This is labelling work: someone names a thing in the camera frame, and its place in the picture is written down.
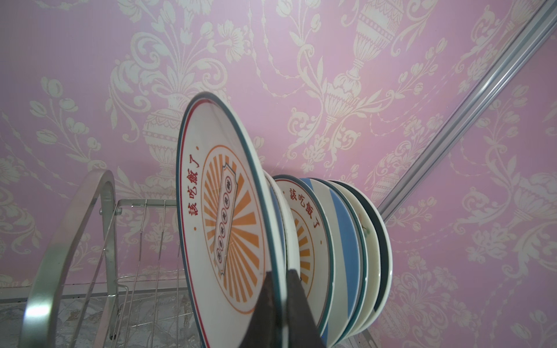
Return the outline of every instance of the plate rim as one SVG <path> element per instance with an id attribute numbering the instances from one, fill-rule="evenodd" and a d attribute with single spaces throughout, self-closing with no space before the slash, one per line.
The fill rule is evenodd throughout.
<path id="1" fill-rule="evenodd" d="M 253 148 L 253 144 L 251 143 L 251 141 L 246 141 L 246 139 L 249 140 L 249 137 L 239 117 L 226 104 L 224 104 L 224 102 L 218 96 L 216 96 L 211 92 L 200 92 L 190 100 L 188 106 L 186 107 L 184 111 L 184 116 L 182 117 L 182 123 L 180 125 L 180 132 L 178 134 L 178 143 L 177 143 L 177 152 L 176 152 L 176 208 L 178 213 L 178 232 L 179 232 L 180 248 L 181 248 L 180 251 L 182 254 L 182 262 L 185 268 L 184 273 L 185 273 L 186 282 L 188 284 L 188 294 L 190 298 L 190 303 L 192 305 L 194 318 L 196 320 L 200 341 L 203 347 L 209 348 L 210 345 L 208 344 L 207 334 L 205 333 L 205 330 L 203 328 L 203 321 L 201 321 L 199 318 L 197 299 L 194 296 L 194 292 L 192 292 L 193 286 L 190 280 L 189 262 L 187 258 L 187 250 L 185 248 L 184 231 L 182 229 L 183 217 L 182 217 L 182 205 L 180 203 L 180 200 L 182 198 L 180 192 L 180 182 L 182 179 L 182 176 L 180 174 L 180 170 L 181 170 L 180 159 L 182 157 L 181 155 L 183 154 L 183 148 L 184 148 L 184 141 L 183 141 L 183 139 L 185 138 L 184 131 L 187 128 L 190 119 L 192 118 L 191 116 L 193 115 L 193 111 L 197 106 L 203 104 L 202 102 L 200 102 L 203 100 L 206 100 L 206 102 L 216 105 L 224 112 L 224 114 L 228 117 L 229 122 L 232 124 L 236 136 L 238 137 L 240 144 L 242 145 L 242 149 L 245 152 L 248 166 L 253 176 L 253 185 L 259 197 L 260 206 L 262 210 L 261 215 L 262 215 L 263 226 L 265 228 L 265 233 L 267 237 L 267 244 L 269 247 L 269 254 L 270 254 L 269 256 L 270 256 L 270 262 L 272 267 L 271 275 L 273 278 L 273 292 L 275 297 L 274 300 L 275 300 L 275 305 L 277 306 L 276 313 L 278 316 L 278 322 L 281 323 L 281 325 L 279 326 L 280 328 L 286 327 L 284 321 L 284 314 L 286 309 L 285 301 L 287 299 L 287 292 L 286 292 L 286 277 L 285 277 L 286 270 L 283 269 L 284 276 L 281 277 L 280 267 L 282 266 L 282 264 L 277 261 L 277 257 L 278 257 L 277 254 L 282 255 L 282 253 L 281 252 L 277 253 L 277 247 L 275 245 L 275 241 L 273 240 L 273 227 L 272 227 L 273 223 L 270 218 L 271 215 L 270 212 L 274 211 L 274 207 L 272 201 L 266 202 L 267 200 L 271 200 L 271 198 L 269 197 L 267 199 L 267 197 L 265 197 L 265 193 L 263 189 L 264 188 L 267 189 L 267 185 L 266 183 L 264 184 L 265 177 L 262 174 L 263 168 L 259 163 L 258 157 L 255 155 L 256 152 L 255 149 Z M 277 337 L 280 341 L 282 335 L 277 333 Z"/>
<path id="2" fill-rule="evenodd" d="M 379 284 L 380 284 L 380 281 L 381 281 L 381 260 L 380 260 L 379 238 L 378 238 L 378 236 L 377 236 L 377 231 L 375 230 L 375 226 L 373 226 L 373 222 L 372 222 L 371 218 L 369 217 L 369 215 L 368 215 L 367 211 L 365 210 L 364 206 L 363 206 L 363 205 L 361 204 L 361 202 L 358 200 L 358 197 L 356 197 L 356 195 L 354 195 L 351 191 L 349 191 L 348 189 L 346 189 L 346 187 L 344 187 L 344 186 L 340 185 L 338 182 L 336 182 L 336 180 L 330 180 L 330 181 L 333 182 L 334 184 L 337 184 L 338 186 L 342 187 L 343 189 L 345 189 L 346 191 L 348 191 L 348 193 L 352 194 L 352 196 L 354 197 L 354 199 L 356 200 L 356 202 L 357 202 L 358 204 L 360 204 L 362 210 L 365 212 L 365 217 L 369 220 L 369 223 L 371 224 L 371 228 L 373 229 L 373 233 L 370 234 L 370 237 L 375 237 L 375 243 L 376 243 L 376 245 L 377 245 L 377 247 L 374 247 L 374 248 L 377 250 L 377 260 L 376 260 L 376 261 L 377 261 L 377 262 L 376 262 L 376 264 L 377 264 L 377 284 L 376 284 L 376 290 L 375 290 L 376 293 L 375 293 L 375 296 L 374 296 L 374 298 L 373 298 L 373 303 L 369 303 L 369 304 L 368 304 L 368 307 L 370 307 L 370 308 L 369 308 L 369 312 L 365 315 L 365 318 L 364 318 L 364 317 L 361 317 L 361 318 L 358 317 L 358 318 L 356 318 L 356 322 L 357 322 L 359 319 L 362 319 L 362 323 L 361 323 L 360 325 L 358 325 L 358 326 L 354 326 L 354 327 L 352 328 L 352 331 L 348 333 L 348 336 L 352 336 L 352 335 L 354 335 L 356 332 L 359 331 L 359 329 L 362 327 L 362 325 L 365 324 L 365 322 L 367 321 L 367 319 L 372 315 L 372 313 L 373 313 L 373 311 L 374 311 L 373 307 L 375 306 L 375 303 L 376 303 L 377 298 L 378 298 L 378 295 L 379 295 Z M 368 244 L 369 244 L 369 243 L 370 243 L 370 242 L 368 242 L 368 237 L 366 237 L 366 238 L 365 238 L 366 248 L 368 247 Z M 370 281 L 370 279 L 371 279 L 371 278 L 368 279 L 368 293 L 367 293 L 366 295 L 370 294 L 370 291 L 369 291 L 370 288 L 369 288 L 369 286 L 372 284 L 372 282 Z"/>
<path id="3" fill-rule="evenodd" d="M 288 210 L 287 212 L 284 212 L 285 208 L 290 209 L 290 206 L 288 205 L 288 202 L 286 201 L 284 195 L 281 193 L 280 187 L 277 185 L 276 181 L 273 179 L 273 177 L 271 176 L 271 174 L 269 174 L 267 171 L 263 171 L 264 175 L 265 175 L 265 179 L 267 180 L 267 182 L 269 183 L 269 190 L 273 191 L 274 195 L 277 198 L 277 203 L 278 203 L 278 212 L 279 215 L 281 217 L 282 221 L 282 231 L 284 233 L 284 239 L 285 239 L 285 262 L 286 262 L 286 270 L 288 271 L 289 269 L 295 269 L 298 274 L 300 273 L 300 257 L 299 257 L 299 249 L 297 250 L 297 263 L 295 262 L 294 267 L 290 268 L 289 265 L 289 260 L 290 260 L 290 255 L 293 253 L 292 250 L 290 250 L 289 252 L 289 238 L 286 236 L 286 223 L 285 223 L 285 219 L 288 219 L 288 216 L 285 216 L 285 214 L 290 213 L 290 210 Z"/>
<path id="4" fill-rule="evenodd" d="M 352 216 L 353 220 L 357 222 L 355 225 L 356 225 L 356 233 L 358 234 L 358 238 L 360 239 L 360 249 L 361 249 L 360 253 L 362 256 L 365 255 L 365 260 L 363 260 L 363 269 L 361 271 L 363 275 L 362 282 L 364 282 L 365 279 L 365 286 L 362 283 L 362 286 L 360 287 L 360 293 L 358 294 L 359 296 L 356 302 L 356 306 L 354 308 L 354 312 L 348 319 L 348 325 L 344 329 L 343 333 L 340 335 L 340 338 L 335 342 L 335 344 L 338 344 L 340 341 L 345 339 L 346 336 L 348 336 L 348 334 L 350 333 L 350 330 L 354 328 L 354 325 L 356 324 L 356 320 L 361 313 L 362 307 L 364 306 L 364 298 L 368 290 L 368 281 L 369 281 L 368 280 L 368 264 L 369 264 L 368 249 L 365 244 L 365 236 L 364 236 L 364 231 L 361 227 L 360 219 L 358 218 L 358 215 L 354 211 L 354 207 L 352 207 L 352 204 L 348 201 L 348 199 L 344 196 L 344 194 L 338 188 L 332 185 L 329 181 L 318 179 L 318 178 L 312 178 L 312 179 L 327 185 L 327 187 L 333 190 L 343 201 L 344 205 L 347 207 L 348 212 Z"/>
<path id="5" fill-rule="evenodd" d="M 393 280 L 393 251 L 390 245 L 390 239 L 389 239 L 389 233 L 387 232 L 387 227 L 385 226 L 385 223 L 383 221 L 383 218 L 381 217 L 381 214 L 379 214 L 379 211 L 377 210 L 377 208 L 375 207 L 375 205 L 373 204 L 373 202 L 365 195 L 363 194 L 358 188 L 339 181 L 339 180 L 333 180 L 336 183 L 339 183 L 340 185 L 346 187 L 349 191 L 351 191 L 352 193 L 354 193 L 354 195 L 358 198 L 358 200 L 362 203 L 362 205 L 365 207 L 365 204 L 362 202 L 362 199 L 359 198 L 359 196 L 361 196 L 361 198 L 363 198 L 363 201 L 366 202 L 366 204 L 368 204 L 373 213 L 374 216 L 370 216 L 369 218 L 371 219 L 373 226 L 375 227 L 375 230 L 377 231 L 377 226 L 375 226 L 374 220 L 377 220 L 379 222 L 379 226 L 381 227 L 381 231 L 383 232 L 383 236 L 385 238 L 385 244 L 387 247 L 387 261 L 388 261 L 388 270 L 387 270 L 387 274 L 385 275 L 387 277 L 387 281 L 386 281 L 386 286 L 384 291 L 382 292 L 380 290 L 381 285 L 379 285 L 379 294 L 378 294 L 378 298 L 379 295 L 383 295 L 383 297 L 381 298 L 380 302 L 375 302 L 374 308 L 373 308 L 373 312 L 372 314 L 369 316 L 369 318 L 364 322 L 364 324 L 361 327 L 361 330 L 359 330 L 358 332 L 355 333 L 355 335 L 359 334 L 360 332 L 366 330 L 371 324 L 373 324 L 373 322 L 377 319 L 377 317 L 379 316 L 379 314 L 382 312 L 383 308 L 385 307 L 385 304 L 387 303 L 387 298 L 389 297 L 389 293 L 390 293 L 390 288 L 392 285 L 392 280 Z M 381 252 L 381 243 L 379 243 L 379 252 Z"/>
<path id="6" fill-rule="evenodd" d="M 284 235 L 284 221 L 282 219 L 282 214 L 280 212 L 279 198 L 277 197 L 277 195 L 274 191 L 269 190 L 269 192 L 271 193 L 271 199 L 273 201 L 273 208 L 275 209 L 275 216 L 276 216 L 276 219 L 277 219 L 278 229 L 282 233 L 282 236 L 283 236 L 281 238 L 281 249 L 284 248 L 284 250 L 282 251 L 282 256 L 285 258 L 285 267 L 286 267 L 286 236 Z"/>
<path id="7" fill-rule="evenodd" d="M 335 256 L 333 253 L 333 237 L 331 235 L 331 229 L 329 228 L 329 220 L 327 220 L 327 216 L 325 215 L 325 212 L 323 211 L 323 207 L 321 206 L 321 203 L 319 202 L 319 200 L 317 199 L 317 196 L 315 195 L 315 193 L 313 192 L 313 190 L 306 184 L 304 183 L 302 180 L 300 180 L 297 177 L 294 177 L 292 175 L 288 175 L 288 174 L 279 174 L 279 175 L 275 175 L 272 177 L 275 181 L 278 179 L 285 179 L 285 180 L 290 180 L 296 184 L 298 184 L 299 186 L 301 186 L 304 191 L 306 192 L 307 195 L 309 195 L 311 197 L 311 199 L 317 203 L 316 207 L 319 210 L 319 213 L 321 214 L 321 216 L 323 217 L 323 228 L 325 229 L 325 236 L 327 237 L 327 245 L 329 247 L 329 274 L 331 274 L 331 276 L 329 277 L 329 290 L 327 291 L 327 297 L 326 297 L 326 302 L 325 302 L 325 312 L 323 314 L 323 320 L 322 323 L 320 323 L 320 325 L 317 326 L 317 330 L 319 332 L 319 335 L 322 335 L 324 330 L 325 330 L 325 326 L 327 324 L 327 322 L 329 321 L 329 315 L 331 313 L 331 305 L 333 303 L 333 290 L 334 290 L 334 284 L 335 284 Z"/>

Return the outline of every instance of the curved metal handle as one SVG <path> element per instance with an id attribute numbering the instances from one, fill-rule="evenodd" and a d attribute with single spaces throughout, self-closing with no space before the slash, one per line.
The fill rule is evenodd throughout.
<path id="1" fill-rule="evenodd" d="M 107 286 L 116 300 L 116 250 L 114 246 L 114 176 L 109 170 L 92 170 L 77 189 L 60 229 L 52 236 L 27 300 L 19 347 L 54 347 L 56 320 L 70 264 L 91 212 L 101 197 Z"/>

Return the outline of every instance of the teal rim line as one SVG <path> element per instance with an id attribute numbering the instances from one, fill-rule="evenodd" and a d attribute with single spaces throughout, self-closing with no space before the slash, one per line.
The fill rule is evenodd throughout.
<path id="1" fill-rule="evenodd" d="M 282 236 L 281 237 L 283 238 L 283 241 L 284 241 L 284 264 L 286 265 L 286 272 L 288 272 L 290 270 L 290 268 L 289 268 L 289 262 L 288 262 L 288 243 L 287 243 L 287 240 L 286 240 L 286 226 L 284 225 L 285 213 L 280 208 L 280 203 L 279 203 L 279 194 L 282 194 L 282 192 L 275 191 L 275 189 L 273 188 L 273 185 L 271 183 L 269 183 L 269 191 L 273 192 L 273 194 L 275 195 L 275 197 L 277 199 L 277 207 L 278 207 L 278 208 L 276 208 L 277 209 L 277 218 L 280 221 L 279 225 L 282 226 Z"/>
<path id="2" fill-rule="evenodd" d="M 354 211 L 354 208 L 352 208 L 352 204 L 350 204 L 350 202 L 346 199 L 346 197 L 344 197 L 344 195 L 342 194 L 341 191 L 338 190 L 338 188 L 334 187 L 334 185 L 331 185 L 331 183 L 327 182 L 326 180 L 317 179 L 317 178 L 312 178 L 312 179 L 327 185 L 327 187 L 329 187 L 331 190 L 333 190 L 340 197 L 340 199 L 344 202 L 344 205 L 348 208 L 348 211 L 352 215 L 352 219 L 355 220 L 355 221 L 359 221 L 358 215 Z M 340 341 L 345 339 L 345 337 L 348 335 L 350 330 L 352 330 L 352 328 L 354 328 L 354 324 L 356 324 L 356 319 L 358 319 L 358 316 L 361 313 L 361 308 L 364 306 L 364 296 L 363 296 L 363 294 L 365 294 L 365 292 L 362 291 L 364 289 L 364 280 L 365 280 L 365 287 L 368 286 L 368 279 L 367 278 L 368 278 L 369 258 L 368 258 L 368 250 L 365 247 L 364 231 L 361 229 L 361 223 L 355 223 L 354 225 L 356 226 L 356 230 L 358 231 L 358 238 L 360 238 L 360 245 L 361 245 L 361 255 L 364 258 L 364 260 L 363 260 L 363 271 L 362 271 L 363 272 L 362 273 L 363 278 L 362 278 L 362 284 L 361 284 L 362 287 L 360 289 L 360 296 L 358 297 L 358 302 L 356 303 L 356 308 L 354 310 L 354 313 L 352 314 L 352 317 L 350 318 L 350 321 L 348 322 L 347 327 L 344 329 L 343 334 L 340 335 L 340 338 L 338 339 L 337 342 L 335 342 L 335 344 L 338 344 Z"/>
<path id="3" fill-rule="evenodd" d="M 252 172 L 252 176 L 253 176 L 253 182 L 255 185 L 255 190 L 257 192 L 257 195 L 259 197 L 259 201 L 260 201 L 260 205 L 261 205 L 261 210 L 262 210 L 262 215 L 263 215 L 263 223 L 265 226 L 265 231 L 267 234 L 267 240 L 269 243 L 269 252 L 270 252 L 270 256 L 271 256 L 271 264 L 272 264 L 272 276 L 273 276 L 273 291 L 275 293 L 275 305 L 277 306 L 277 312 L 276 315 L 278 316 L 278 322 L 283 323 L 283 318 L 282 318 L 282 301 L 281 301 L 281 294 L 280 294 L 280 287 L 279 287 L 279 281 L 280 281 L 280 277 L 279 277 L 279 273 L 277 271 L 277 262 L 276 262 L 276 253 L 275 253 L 275 245 L 273 244 L 273 239 L 272 239 L 272 232 L 271 232 L 271 225 L 270 225 L 270 214 L 268 213 L 268 207 L 267 204 L 265 202 L 265 200 L 263 199 L 263 186 L 261 181 L 259 180 L 259 177 L 257 175 L 257 170 L 255 167 L 255 161 L 253 160 L 253 154 L 250 152 L 248 143 L 245 139 L 245 137 L 243 136 L 242 133 L 242 129 L 240 128 L 240 125 L 238 124 L 238 121 L 236 120 L 236 118 L 234 117 L 234 115 L 232 115 L 232 113 L 230 112 L 230 110 L 228 109 L 228 107 L 221 101 L 221 99 L 219 97 L 217 97 L 216 95 L 210 93 L 210 92 L 201 92 L 196 94 L 195 97 L 192 98 L 192 100 L 189 102 L 188 107 L 186 108 L 185 112 L 184 112 L 184 117 L 182 118 L 182 124 L 180 126 L 180 133 L 178 135 L 178 151 L 177 151 L 177 155 L 176 155 L 176 207 L 177 207 L 177 211 L 178 211 L 178 222 L 181 222 L 183 220 L 182 215 L 181 215 L 181 198 L 182 195 L 180 194 L 180 189 L 179 189 L 179 181 L 181 180 L 179 173 L 180 173 L 180 157 L 181 157 L 181 152 L 180 149 L 182 148 L 182 142 L 184 139 L 184 128 L 185 125 L 187 123 L 187 119 L 188 119 L 188 114 L 192 108 L 192 106 L 198 102 L 199 100 L 210 100 L 211 102 L 213 102 L 214 104 L 216 104 L 218 107 L 221 108 L 222 111 L 224 111 L 224 114 L 228 117 L 228 120 L 230 121 L 230 123 L 232 124 L 232 126 L 234 127 L 234 130 L 236 131 L 236 135 L 238 136 L 240 143 L 242 144 L 242 149 L 244 150 L 244 152 L 246 153 L 246 158 L 248 161 L 248 165 L 250 167 L 250 170 Z M 199 324 L 199 318 L 198 318 L 198 311 L 196 308 L 196 304 L 195 304 L 195 300 L 193 298 L 193 294 L 192 294 L 192 285 L 191 285 L 191 281 L 189 279 L 188 276 L 188 264 L 185 260 L 185 253 L 184 253 L 184 246 L 185 246 L 185 241 L 183 240 L 183 231 L 182 231 L 182 224 L 178 223 L 178 231 L 180 234 L 180 246 L 182 248 L 182 261 L 184 263 L 184 268 L 185 268 L 185 278 L 186 281 L 188 282 L 188 293 L 189 293 L 189 298 L 190 298 L 190 303 L 192 304 L 192 309 L 193 313 L 194 313 L 194 318 L 196 320 L 196 325 L 197 325 L 197 331 L 199 332 L 199 337 L 201 338 L 201 344 L 202 347 L 205 348 L 207 347 L 206 342 L 204 341 L 204 337 L 202 335 L 201 332 L 201 326 Z M 278 344 L 279 346 L 282 346 L 282 332 L 280 332 L 282 328 L 280 328 L 277 332 L 277 339 L 278 339 Z"/>
<path id="4" fill-rule="evenodd" d="M 271 199 L 273 201 L 273 207 L 275 207 L 275 215 L 277 218 L 278 229 L 280 230 L 280 241 L 282 247 L 282 254 L 284 255 L 284 265 L 285 268 L 287 268 L 286 267 L 286 236 L 284 235 L 284 224 L 282 222 L 282 213 L 279 206 L 279 198 L 277 197 L 277 194 L 272 187 L 269 188 L 269 191 L 271 192 Z"/>
<path id="5" fill-rule="evenodd" d="M 275 180 L 278 180 L 278 179 L 290 180 L 293 183 L 296 183 L 300 187 L 302 187 L 302 189 L 304 189 L 306 194 L 308 194 L 308 196 L 316 203 L 315 205 L 317 206 L 319 214 L 322 217 L 321 220 L 323 220 L 323 228 L 325 229 L 325 236 L 327 237 L 327 246 L 329 248 L 329 266 L 330 266 L 329 274 L 330 274 L 330 277 L 329 277 L 329 286 L 327 288 L 327 300 L 325 302 L 325 311 L 323 312 L 323 318 L 328 319 L 329 318 L 329 313 L 331 311 L 331 304 L 333 302 L 332 285 L 334 283 L 333 279 L 335 278 L 335 256 L 333 255 L 333 237 L 331 236 L 331 230 L 329 229 L 329 221 L 327 220 L 327 216 L 323 212 L 323 208 L 321 207 L 321 203 L 319 203 L 319 200 L 317 199 L 317 196 L 315 195 L 313 190 L 306 183 L 304 183 L 302 180 L 298 179 L 297 177 L 293 177 L 292 175 L 287 175 L 287 174 L 275 175 L 273 177 L 273 179 L 275 179 Z M 327 324 L 327 322 L 328 322 L 328 320 L 321 320 L 321 322 L 318 323 L 317 330 L 319 331 L 319 335 L 323 334 L 323 331 L 325 330 L 325 325 Z"/>
<path id="6" fill-rule="evenodd" d="M 386 290 L 387 290 L 387 283 L 389 282 L 389 273 L 390 273 L 389 270 L 390 269 L 392 270 L 392 264 L 389 264 L 388 257 L 390 253 L 387 244 L 387 236 L 385 235 L 385 230 L 381 226 L 381 222 L 379 221 L 379 218 L 377 217 L 375 211 L 373 210 L 373 207 L 369 204 L 369 202 L 363 196 L 363 194 L 358 192 L 358 190 L 354 189 L 347 183 L 343 183 L 336 180 L 334 180 L 334 182 L 344 186 L 348 191 L 352 192 L 354 196 L 356 196 L 358 201 L 360 201 L 365 211 L 368 213 L 369 219 L 372 221 L 373 227 L 375 228 L 375 233 L 377 234 L 377 239 L 379 240 L 379 253 L 381 256 L 379 258 L 379 263 L 380 263 L 379 267 L 381 269 L 381 277 L 379 279 L 379 293 L 377 294 L 377 299 L 375 300 L 375 304 L 373 305 L 373 310 L 377 312 L 377 309 L 379 309 L 379 305 L 381 304 L 383 297 L 389 296 L 389 294 L 386 293 Z"/>

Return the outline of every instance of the blue striped plate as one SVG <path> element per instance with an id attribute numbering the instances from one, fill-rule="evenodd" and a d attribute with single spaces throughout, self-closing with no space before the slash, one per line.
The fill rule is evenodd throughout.
<path id="1" fill-rule="evenodd" d="M 377 238 L 377 232 L 373 227 L 373 223 L 369 218 L 368 213 L 365 211 L 365 208 L 360 201 L 358 201 L 358 198 L 341 184 L 338 184 L 335 181 L 329 182 L 343 194 L 344 198 L 346 198 L 352 205 L 354 212 L 358 216 L 358 220 L 360 221 L 361 228 L 364 232 L 363 247 L 366 249 L 368 254 L 368 273 L 367 276 L 364 276 L 365 281 L 362 283 L 360 294 L 362 302 L 358 304 L 358 306 L 361 306 L 360 312 L 358 313 L 358 308 L 356 307 L 356 312 L 350 320 L 352 322 L 352 328 L 348 333 L 345 331 L 343 334 L 343 336 L 352 336 L 354 333 L 359 331 L 368 317 L 372 314 L 373 306 L 375 305 L 377 294 L 379 293 L 379 281 L 381 277 L 379 239 Z"/>
<path id="2" fill-rule="evenodd" d="M 357 222 L 342 197 L 319 180 L 302 181 L 313 190 L 323 207 L 335 247 L 335 288 L 331 314 L 322 336 L 325 345 L 332 347 L 342 337 L 356 309 L 361 290 L 363 255 L 358 243 Z"/>

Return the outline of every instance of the white plate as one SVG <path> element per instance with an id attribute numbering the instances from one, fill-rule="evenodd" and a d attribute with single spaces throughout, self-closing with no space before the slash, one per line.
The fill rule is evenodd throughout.
<path id="1" fill-rule="evenodd" d="M 285 344 L 286 270 L 271 194 L 246 130 L 217 96 L 189 103 L 176 167 L 180 243 L 203 344 L 241 343 L 268 271 L 277 345 Z"/>
<path id="2" fill-rule="evenodd" d="M 344 197 L 352 204 L 356 215 L 358 216 L 361 226 L 364 230 L 364 243 L 368 251 L 368 283 L 367 290 L 364 294 L 364 301 L 362 304 L 361 312 L 357 317 L 353 317 L 354 326 L 348 332 L 346 336 L 351 336 L 358 332 L 367 318 L 373 312 L 373 306 L 377 300 L 377 295 L 379 293 L 379 282 L 381 277 L 381 260 L 379 252 L 379 240 L 377 239 L 377 233 L 373 227 L 373 223 L 369 218 L 367 212 L 365 211 L 363 205 L 357 199 L 357 197 L 350 192 L 346 187 L 342 186 L 338 182 L 333 180 L 330 181 L 342 194 Z"/>
<path id="3" fill-rule="evenodd" d="M 335 286 L 335 256 L 329 221 L 317 197 L 304 182 L 290 175 L 273 178 L 292 211 L 300 249 L 300 280 L 317 331 L 322 335 Z"/>
<path id="4" fill-rule="evenodd" d="M 377 238 L 379 239 L 379 250 L 381 259 L 381 280 L 379 282 L 379 294 L 373 306 L 372 314 L 367 318 L 367 320 L 365 320 L 362 327 L 355 333 L 359 334 L 360 332 L 367 329 L 371 324 L 373 324 L 375 319 L 377 319 L 379 314 L 381 314 L 381 311 L 385 307 L 385 303 L 387 303 L 390 285 L 393 281 L 393 251 L 390 247 L 389 234 L 387 233 L 385 223 L 383 222 L 381 214 L 379 214 L 372 201 L 369 200 L 369 198 L 359 189 L 353 187 L 352 185 L 339 181 L 335 182 L 344 186 L 357 197 L 358 201 L 360 201 L 365 211 L 368 213 L 368 216 L 371 219 L 373 226 L 375 227 L 375 231 L 377 232 Z"/>
<path id="5" fill-rule="evenodd" d="M 267 179 L 271 193 L 277 198 L 278 214 L 281 218 L 280 222 L 282 223 L 282 232 L 284 234 L 286 269 L 295 269 L 300 274 L 300 249 L 298 247 L 298 236 L 296 235 L 292 211 L 281 189 L 273 177 L 266 171 L 265 179 Z"/>
<path id="6" fill-rule="evenodd" d="M 332 347 L 341 338 L 356 309 L 361 290 L 363 255 L 358 243 L 358 222 L 336 190 L 316 179 L 302 179 L 315 193 L 327 215 L 335 255 L 335 289 L 331 315 L 323 341 Z"/>

